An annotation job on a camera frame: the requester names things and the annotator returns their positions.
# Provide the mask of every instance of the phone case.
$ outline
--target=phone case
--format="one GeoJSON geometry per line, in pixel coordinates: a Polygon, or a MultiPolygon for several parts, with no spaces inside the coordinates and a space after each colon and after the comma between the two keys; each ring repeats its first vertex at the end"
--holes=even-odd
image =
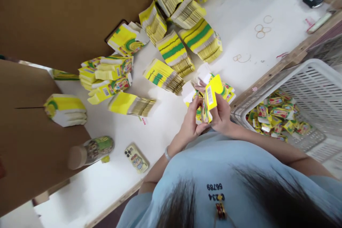
{"type": "Polygon", "coordinates": [[[149,163],[137,149],[135,144],[131,144],[127,147],[125,155],[132,163],[137,173],[144,173],[149,168],[149,163]]]}

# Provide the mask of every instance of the bracelet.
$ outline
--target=bracelet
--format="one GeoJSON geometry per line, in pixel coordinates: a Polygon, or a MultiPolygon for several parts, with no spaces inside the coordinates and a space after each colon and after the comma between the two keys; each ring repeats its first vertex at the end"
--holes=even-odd
{"type": "Polygon", "coordinates": [[[167,149],[168,149],[168,146],[165,148],[164,154],[165,154],[166,159],[167,159],[168,161],[170,161],[170,160],[171,160],[171,157],[170,157],[169,154],[167,153],[167,149]]]}

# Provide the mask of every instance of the brown cardboard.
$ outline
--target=brown cardboard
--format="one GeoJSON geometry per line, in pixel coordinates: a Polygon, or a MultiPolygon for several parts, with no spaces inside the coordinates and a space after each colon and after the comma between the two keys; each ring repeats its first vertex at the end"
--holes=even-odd
{"type": "Polygon", "coordinates": [[[43,107],[53,93],[61,93],[49,73],[15,62],[0,60],[1,108],[43,107]]]}
{"type": "Polygon", "coordinates": [[[113,53],[105,38],[152,0],[0,0],[0,54],[78,74],[113,53]]]}
{"type": "Polygon", "coordinates": [[[0,61],[0,81],[1,217],[83,170],[67,168],[68,152],[90,137],[48,119],[42,106],[60,90],[46,70],[0,61]]]}

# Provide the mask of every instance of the pile of small packages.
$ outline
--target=pile of small packages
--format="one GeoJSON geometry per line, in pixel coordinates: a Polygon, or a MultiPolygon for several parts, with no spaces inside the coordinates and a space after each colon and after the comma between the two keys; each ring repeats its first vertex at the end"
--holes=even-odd
{"type": "Polygon", "coordinates": [[[112,55],[83,62],[79,70],[82,86],[90,91],[88,102],[99,104],[131,86],[133,56],[112,55]]]}
{"type": "Polygon", "coordinates": [[[300,139],[312,129],[307,122],[297,120],[299,112],[296,100],[277,90],[252,109],[246,119],[257,133],[287,142],[289,135],[300,139]]]}

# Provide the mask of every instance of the hand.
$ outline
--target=hand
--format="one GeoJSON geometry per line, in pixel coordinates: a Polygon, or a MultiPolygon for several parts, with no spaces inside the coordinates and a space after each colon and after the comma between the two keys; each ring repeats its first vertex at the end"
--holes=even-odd
{"type": "Polygon", "coordinates": [[[196,124],[196,112],[202,104],[202,101],[203,98],[199,98],[197,95],[192,103],[190,103],[181,129],[168,148],[168,154],[170,156],[173,155],[173,153],[177,153],[177,151],[181,151],[188,143],[196,139],[209,126],[207,123],[202,123],[200,125],[196,124]]]}
{"type": "MultiPolygon", "coordinates": [[[[202,81],[199,85],[195,85],[195,89],[205,93],[206,85],[202,81]]],[[[235,133],[239,130],[240,126],[233,123],[230,120],[230,105],[226,102],[223,97],[216,93],[217,107],[210,110],[213,120],[211,121],[211,127],[228,137],[235,137],[235,133]]]]}

